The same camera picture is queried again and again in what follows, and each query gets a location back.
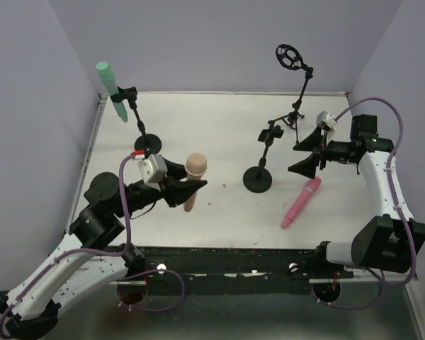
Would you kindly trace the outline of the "peach toy microphone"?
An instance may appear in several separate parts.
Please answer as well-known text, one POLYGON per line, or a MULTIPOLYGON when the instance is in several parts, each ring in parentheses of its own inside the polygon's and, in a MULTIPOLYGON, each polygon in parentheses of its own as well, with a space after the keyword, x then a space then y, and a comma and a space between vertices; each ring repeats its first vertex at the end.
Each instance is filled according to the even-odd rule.
MULTIPOLYGON (((194 152, 188 156, 185 163, 187 180, 201 180, 208 168, 207 158, 203 153, 194 152)), ((183 209, 186 213, 192 211, 196 202, 197 193, 194 193, 184 204, 183 209)))

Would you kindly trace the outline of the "black round-base clip stand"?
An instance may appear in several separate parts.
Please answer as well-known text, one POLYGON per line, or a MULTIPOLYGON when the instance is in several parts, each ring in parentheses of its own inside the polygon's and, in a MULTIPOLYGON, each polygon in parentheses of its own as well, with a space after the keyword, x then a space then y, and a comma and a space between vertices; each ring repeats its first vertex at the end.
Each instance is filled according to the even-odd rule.
POLYGON ((140 132, 140 136, 135 140, 135 151, 143 149, 146 155, 158 154, 162 149, 162 141, 157 135, 146 131, 146 126, 137 110, 137 89, 135 87, 122 89, 119 86, 117 89, 118 92, 113 94, 110 98, 118 116, 123 122, 126 123, 128 121, 128 114, 123 104, 124 101, 127 101, 129 108, 134 113, 137 120, 137 129, 140 132))

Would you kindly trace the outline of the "black tripod ring stand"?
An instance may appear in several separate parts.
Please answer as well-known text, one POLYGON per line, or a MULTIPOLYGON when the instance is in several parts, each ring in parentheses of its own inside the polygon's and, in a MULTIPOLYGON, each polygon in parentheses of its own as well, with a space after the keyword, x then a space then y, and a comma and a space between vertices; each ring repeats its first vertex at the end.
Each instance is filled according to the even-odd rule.
POLYGON ((313 78, 314 69, 306 64, 300 52, 289 44, 280 44, 276 48, 276 59, 283 68, 290 71, 302 70, 305 75, 305 80, 300 90, 298 99, 292 104, 293 110, 286 115, 268 121, 270 128, 275 127, 276 122, 282 121, 288 128, 294 130, 296 143, 298 144, 298 120, 305 118, 305 116, 300 113, 300 107, 302 105, 302 100, 304 98, 307 85, 313 78))

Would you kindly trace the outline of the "green toy microphone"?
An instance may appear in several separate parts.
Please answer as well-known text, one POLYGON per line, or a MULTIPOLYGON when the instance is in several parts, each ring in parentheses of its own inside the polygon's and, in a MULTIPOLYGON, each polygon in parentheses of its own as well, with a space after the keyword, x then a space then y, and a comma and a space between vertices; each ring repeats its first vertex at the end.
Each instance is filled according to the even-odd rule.
MULTIPOLYGON (((100 82, 105 87, 108 96, 111 98, 113 95, 119 93, 118 86, 115 80, 114 71, 111 69, 111 66, 107 62, 99 62, 96 64, 96 73, 100 79, 100 82)), ((118 114, 118 117, 126 123, 128 121, 128 113, 125 109, 125 106, 122 102, 115 103, 113 102, 114 109, 118 114)))

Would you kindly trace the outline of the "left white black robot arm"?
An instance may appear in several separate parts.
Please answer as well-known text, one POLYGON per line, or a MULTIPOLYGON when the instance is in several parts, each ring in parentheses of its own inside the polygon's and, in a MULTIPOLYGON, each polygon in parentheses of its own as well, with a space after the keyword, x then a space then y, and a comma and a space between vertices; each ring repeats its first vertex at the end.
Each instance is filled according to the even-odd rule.
POLYGON ((137 152, 121 161, 117 174, 95 176, 84 194, 88 205, 56 249, 20 285, 0 291, 0 337, 40 339, 89 293, 154 273, 131 241, 131 214, 159 200, 176 208, 207 183, 188 179, 181 164, 137 152))

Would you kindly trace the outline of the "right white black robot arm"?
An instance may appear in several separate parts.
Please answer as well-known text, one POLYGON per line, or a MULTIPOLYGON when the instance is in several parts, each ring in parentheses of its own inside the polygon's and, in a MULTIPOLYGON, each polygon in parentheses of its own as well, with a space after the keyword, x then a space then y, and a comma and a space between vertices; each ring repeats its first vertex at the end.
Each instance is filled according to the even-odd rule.
POLYGON ((295 151, 308 158, 288 167, 289 172, 314 179, 327 162, 352 164, 363 175, 373 217, 350 242, 322 242, 324 260, 351 268, 374 268, 406 273, 425 242, 425 224, 417 222, 407 207, 397 179, 394 144, 378 134, 374 115, 358 115, 351 121, 350 140, 334 141, 336 121, 323 111, 316 128, 295 151))

